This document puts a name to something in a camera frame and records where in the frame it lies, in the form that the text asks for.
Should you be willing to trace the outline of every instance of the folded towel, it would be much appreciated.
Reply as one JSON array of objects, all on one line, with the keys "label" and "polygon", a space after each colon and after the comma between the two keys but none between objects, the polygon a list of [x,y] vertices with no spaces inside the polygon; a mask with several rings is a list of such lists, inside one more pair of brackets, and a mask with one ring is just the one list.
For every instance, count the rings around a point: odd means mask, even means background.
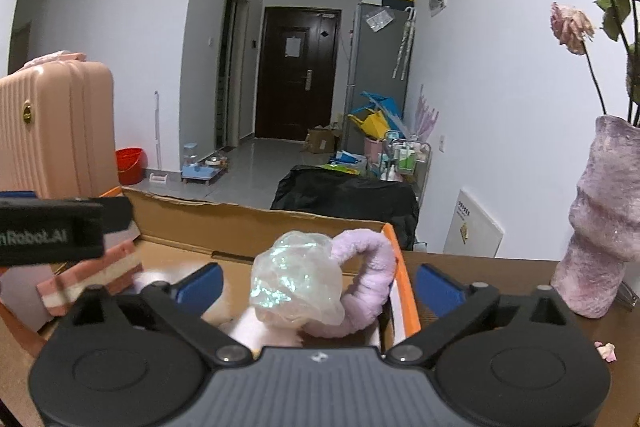
[{"label": "folded towel", "polygon": [[54,317],[62,317],[91,284],[100,284],[111,295],[133,284],[133,275],[142,271],[142,263],[131,241],[110,248],[100,259],[82,261],[60,275],[37,285],[42,302]]}]

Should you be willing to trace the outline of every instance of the blue gripper pad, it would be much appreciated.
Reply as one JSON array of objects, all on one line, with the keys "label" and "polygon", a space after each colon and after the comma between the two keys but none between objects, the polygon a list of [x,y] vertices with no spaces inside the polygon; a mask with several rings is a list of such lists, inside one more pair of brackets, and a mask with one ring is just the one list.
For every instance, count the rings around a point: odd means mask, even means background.
[{"label": "blue gripper pad", "polygon": [[9,190],[8,192],[0,192],[0,198],[27,198],[37,199],[38,196],[32,190]]},{"label": "blue gripper pad", "polygon": [[436,317],[442,317],[465,302],[466,287],[423,264],[415,274],[415,294]]},{"label": "blue gripper pad", "polygon": [[200,317],[222,295],[224,277],[218,263],[209,263],[172,286],[175,301]]}]

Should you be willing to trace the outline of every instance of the white board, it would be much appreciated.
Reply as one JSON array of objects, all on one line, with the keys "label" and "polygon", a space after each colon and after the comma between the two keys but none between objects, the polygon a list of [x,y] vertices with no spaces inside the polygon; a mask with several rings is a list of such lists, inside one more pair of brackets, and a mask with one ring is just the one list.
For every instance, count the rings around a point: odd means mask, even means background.
[{"label": "white board", "polygon": [[495,257],[503,237],[501,227],[460,190],[443,253]]}]

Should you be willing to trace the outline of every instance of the red bucket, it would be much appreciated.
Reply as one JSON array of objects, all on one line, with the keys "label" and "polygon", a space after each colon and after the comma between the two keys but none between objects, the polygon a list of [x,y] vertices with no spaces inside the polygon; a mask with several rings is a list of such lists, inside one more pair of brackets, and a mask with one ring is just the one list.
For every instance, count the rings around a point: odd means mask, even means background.
[{"label": "red bucket", "polygon": [[116,151],[120,185],[135,185],[145,177],[146,154],[138,147]]}]

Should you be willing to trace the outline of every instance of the pink fabric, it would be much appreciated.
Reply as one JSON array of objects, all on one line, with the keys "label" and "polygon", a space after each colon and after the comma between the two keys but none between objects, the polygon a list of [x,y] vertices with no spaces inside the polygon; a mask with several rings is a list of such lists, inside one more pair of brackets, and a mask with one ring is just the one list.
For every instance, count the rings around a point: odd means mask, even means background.
[{"label": "pink fabric", "polygon": [[334,238],[331,258],[340,265],[354,257],[364,256],[360,272],[342,294],[344,320],[338,326],[317,321],[307,323],[303,330],[314,337],[341,338],[373,324],[382,313],[396,277],[396,255],[389,240],[368,229],[347,230]]},{"label": "pink fabric", "polygon": [[605,362],[611,363],[618,360],[616,358],[616,346],[614,346],[613,344],[603,344],[601,342],[596,342],[593,343],[593,345],[596,346],[598,353],[602,357],[602,360],[604,360]]},{"label": "pink fabric", "polygon": [[40,66],[42,64],[46,64],[47,62],[63,62],[65,60],[78,60],[80,62],[84,62],[86,60],[86,54],[72,53],[68,51],[51,53],[49,55],[44,55],[44,57],[38,57],[30,60],[23,67],[21,67],[19,71],[33,68],[34,66]]}]

